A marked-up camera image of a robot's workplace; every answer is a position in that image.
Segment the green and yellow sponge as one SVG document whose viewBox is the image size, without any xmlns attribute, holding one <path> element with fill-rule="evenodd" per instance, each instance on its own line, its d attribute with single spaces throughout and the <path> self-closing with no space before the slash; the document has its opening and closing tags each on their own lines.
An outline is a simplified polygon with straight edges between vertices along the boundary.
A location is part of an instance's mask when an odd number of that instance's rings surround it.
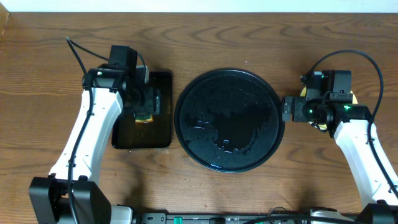
<svg viewBox="0 0 398 224">
<path fill-rule="evenodd" d="M 135 117 L 135 123 L 137 124 L 146 124 L 153 122 L 152 114 L 139 114 Z"/>
</svg>

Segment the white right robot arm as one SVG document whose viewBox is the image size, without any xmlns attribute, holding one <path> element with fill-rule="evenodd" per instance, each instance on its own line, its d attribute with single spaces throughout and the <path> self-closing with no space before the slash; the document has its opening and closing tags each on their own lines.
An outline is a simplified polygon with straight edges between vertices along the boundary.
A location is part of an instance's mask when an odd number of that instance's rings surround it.
<svg viewBox="0 0 398 224">
<path fill-rule="evenodd" d="M 397 223 L 397 174 L 377 136 L 372 115 L 353 93 L 286 96 L 282 117 L 328 133 L 342 150 L 363 206 L 358 223 Z"/>
</svg>

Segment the yellow plate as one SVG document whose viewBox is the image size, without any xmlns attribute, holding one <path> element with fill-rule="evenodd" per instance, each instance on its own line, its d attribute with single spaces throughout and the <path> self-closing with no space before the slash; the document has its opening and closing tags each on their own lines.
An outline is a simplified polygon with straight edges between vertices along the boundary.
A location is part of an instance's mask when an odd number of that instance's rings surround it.
<svg viewBox="0 0 398 224">
<path fill-rule="evenodd" d="M 302 91 L 300 92 L 300 96 L 305 96 L 306 93 L 307 93 L 307 88 L 304 87 L 304 88 L 302 89 Z M 358 104 L 357 97 L 355 96 L 355 94 L 354 94 L 352 91 L 350 91 L 350 93 L 353 94 L 352 104 L 357 105 L 357 104 Z M 313 121 L 309 121 L 308 123 L 309 123 L 313 128 L 317 128 L 317 129 L 320 130 L 321 132 L 326 132 L 326 131 L 327 131 L 327 125 L 325 125 L 325 124 L 318 124 L 318 123 L 313 122 Z"/>
</svg>

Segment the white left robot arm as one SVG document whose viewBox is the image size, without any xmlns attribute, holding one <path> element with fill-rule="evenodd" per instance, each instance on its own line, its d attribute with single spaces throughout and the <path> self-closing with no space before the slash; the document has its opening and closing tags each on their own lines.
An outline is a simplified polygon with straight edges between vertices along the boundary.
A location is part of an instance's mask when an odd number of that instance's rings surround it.
<svg viewBox="0 0 398 224">
<path fill-rule="evenodd" d="M 110 133 L 123 110 L 157 114 L 160 93 L 147 66 L 92 68 L 82 79 L 81 107 L 48 177 L 34 177 L 29 197 L 39 223 L 133 223 L 133 209 L 111 205 L 98 187 Z"/>
</svg>

